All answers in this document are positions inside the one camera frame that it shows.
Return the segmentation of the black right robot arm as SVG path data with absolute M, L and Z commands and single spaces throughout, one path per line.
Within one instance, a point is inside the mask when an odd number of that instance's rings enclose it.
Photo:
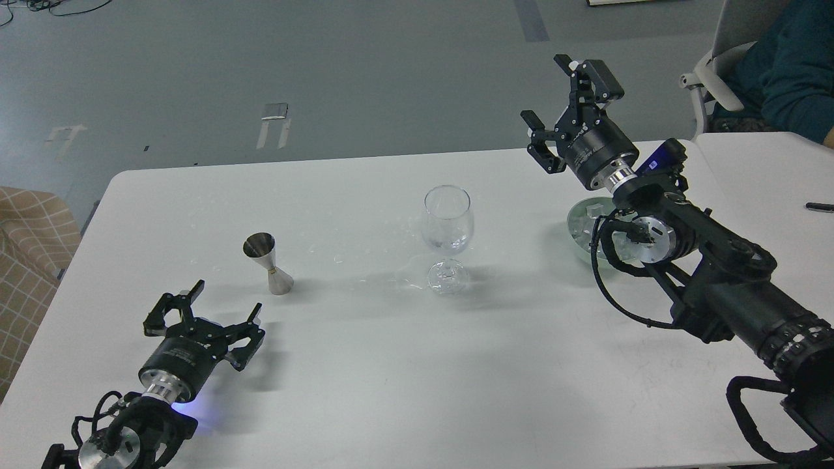
M 605 189 L 613 211 L 594 220 L 590 262 L 597 287 L 617 311 L 649 328 L 684 330 L 704 343 L 740 338 L 775 379 L 734 377 L 726 399 L 744 439 L 767 460 L 811 465 L 832 458 L 832 326 L 772 284 L 770 252 L 730 231 L 686 199 L 685 146 L 671 137 L 637 166 L 639 152 L 609 118 L 624 95 L 601 60 L 555 63 L 571 81 L 568 103 L 553 128 L 531 110 L 527 151 L 548 173 L 571 170 L 585 189 Z M 671 301 L 670 322 L 629 312 L 608 292 L 598 252 L 616 270 L 652 278 Z M 784 395 L 781 406 L 815 446 L 783 452 L 766 442 L 742 403 L 745 389 Z

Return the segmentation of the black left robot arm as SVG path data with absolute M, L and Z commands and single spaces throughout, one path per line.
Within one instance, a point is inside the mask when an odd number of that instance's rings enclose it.
M 148 337 L 162 342 L 138 371 L 141 392 L 107 392 L 92 416 L 76 416 L 71 426 L 75 449 L 51 445 L 44 468 L 162 468 L 172 461 L 199 422 L 175 409 L 191 403 L 223 360 L 244 370 L 265 338 L 256 304 L 238 324 L 222 326 L 194 315 L 192 306 L 205 288 L 160 297 L 143 321 Z

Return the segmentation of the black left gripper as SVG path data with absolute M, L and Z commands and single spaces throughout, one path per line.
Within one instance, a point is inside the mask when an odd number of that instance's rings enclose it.
M 197 280 L 185 293 L 163 294 L 143 321 L 146 337 L 164 335 L 164 339 L 140 368 L 138 378 L 147 393 L 155 392 L 170 404 L 191 403 L 223 360 L 243 371 L 266 335 L 259 323 L 260 302 L 244 322 L 232 326 L 195 318 L 192 305 L 203 290 L 205 280 Z M 171 311 L 179 312 L 180 321 L 169 328 L 165 318 Z

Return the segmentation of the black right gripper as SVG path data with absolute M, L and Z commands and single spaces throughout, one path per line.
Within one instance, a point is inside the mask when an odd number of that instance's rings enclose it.
M 519 116 L 529 128 L 526 149 L 546 173 L 562 173 L 568 166 L 587 190 L 598 190 L 613 170 L 613 162 L 627 166 L 637 161 L 637 147 L 607 116 L 607 106 L 624 97 L 622 84 L 605 62 L 598 59 L 575 61 L 556 54 L 554 62 L 571 82 L 568 104 L 554 130 L 548 130 L 533 110 Z M 548 142 L 555 143 L 557 153 Z

